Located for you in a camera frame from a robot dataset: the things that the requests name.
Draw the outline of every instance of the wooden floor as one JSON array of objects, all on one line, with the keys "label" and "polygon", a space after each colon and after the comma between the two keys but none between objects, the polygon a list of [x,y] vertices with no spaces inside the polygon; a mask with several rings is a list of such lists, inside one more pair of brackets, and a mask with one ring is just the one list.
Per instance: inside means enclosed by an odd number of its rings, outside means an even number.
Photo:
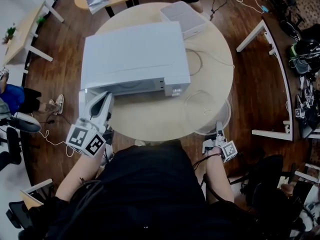
[{"label": "wooden floor", "polygon": [[[176,2],[179,0],[140,0],[140,3]],[[200,0],[209,14],[213,0]],[[255,0],[244,0],[254,6]],[[224,0],[215,0],[216,9]],[[126,8],[125,4],[114,6],[115,13]],[[58,22],[52,15],[39,30],[35,47],[53,57],[53,62],[34,56],[26,77],[26,87],[42,92],[41,101],[55,99],[60,93],[65,96],[63,115],[74,123],[78,118],[78,92],[80,89],[81,65],[85,37],[93,35],[108,20],[105,10],[91,15],[90,12],[77,8],[74,0],[58,0],[55,9],[65,19]],[[258,159],[255,151],[264,148],[267,155],[282,154],[284,169],[292,163],[303,169],[307,159],[308,141],[292,143],[285,140],[251,135],[252,129],[283,131],[283,120],[288,120],[286,110],[286,93],[277,59],[268,54],[271,49],[263,34],[258,36],[242,53],[236,53],[236,47],[261,20],[261,14],[245,7],[234,0],[214,14],[212,23],[225,37],[232,52],[234,68],[232,99],[232,116],[225,130],[229,140],[234,140],[238,151],[243,152],[246,160],[253,163]],[[46,115],[34,115],[40,122]],[[49,131],[48,139],[53,143],[66,140],[69,124],[61,117],[54,118],[55,123],[46,124],[42,133]],[[181,139],[183,147],[194,163],[201,158],[203,137],[192,134]],[[113,148],[115,151],[133,145],[134,140],[115,133]],[[79,158],[78,154],[67,157],[66,146],[53,146],[40,134],[30,137],[30,155],[25,158],[32,183],[39,183],[52,178],[58,186]],[[239,161],[233,159],[225,164],[227,173],[239,170]]]}]

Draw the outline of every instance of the person in blue shirt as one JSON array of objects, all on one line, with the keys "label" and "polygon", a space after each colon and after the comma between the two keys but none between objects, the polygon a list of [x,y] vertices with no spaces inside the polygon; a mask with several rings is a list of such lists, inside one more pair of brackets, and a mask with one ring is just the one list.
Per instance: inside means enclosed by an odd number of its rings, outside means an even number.
[{"label": "person in blue shirt", "polygon": [[60,94],[54,102],[52,99],[49,103],[42,103],[37,98],[41,97],[41,92],[8,84],[9,70],[4,68],[0,72],[0,98],[8,104],[10,113],[16,112],[30,114],[32,112],[51,113],[54,115],[61,114],[64,108],[64,96]]}]

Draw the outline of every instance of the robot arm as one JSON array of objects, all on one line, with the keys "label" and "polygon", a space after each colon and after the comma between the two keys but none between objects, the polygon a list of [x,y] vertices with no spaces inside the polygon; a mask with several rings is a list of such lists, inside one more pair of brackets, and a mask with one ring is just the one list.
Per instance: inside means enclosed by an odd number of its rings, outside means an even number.
[{"label": "robot arm", "polygon": [[113,106],[114,97],[108,91],[90,100],[81,117],[71,125],[66,144],[89,157],[94,157],[102,148],[109,150],[113,132],[109,120]]},{"label": "robot arm", "polygon": [[214,147],[219,147],[222,149],[221,158],[224,163],[234,158],[238,153],[233,140],[229,142],[227,141],[223,125],[220,121],[216,122],[215,139],[207,139],[203,142],[202,154],[204,154],[206,151],[212,150]]}]

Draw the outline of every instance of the blue shirt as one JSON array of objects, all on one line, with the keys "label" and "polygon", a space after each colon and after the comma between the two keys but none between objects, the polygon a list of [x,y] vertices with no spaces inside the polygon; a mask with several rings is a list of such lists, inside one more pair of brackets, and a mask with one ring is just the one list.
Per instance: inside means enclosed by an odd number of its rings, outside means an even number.
[{"label": "blue shirt", "polygon": [[14,115],[18,112],[21,104],[25,102],[25,91],[22,86],[7,84],[0,98],[8,104],[10,113]]}]

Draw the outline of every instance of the black shirt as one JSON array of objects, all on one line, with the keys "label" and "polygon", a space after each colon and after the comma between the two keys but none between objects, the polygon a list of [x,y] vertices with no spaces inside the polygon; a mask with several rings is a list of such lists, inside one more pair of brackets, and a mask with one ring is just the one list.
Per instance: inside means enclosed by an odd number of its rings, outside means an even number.
[{"label": "black shirt", "polygon": [[67,203],[54,197],[30,210],[45,239],[240,239],[236,208],[206,203],[181,146],[132,146]]}]

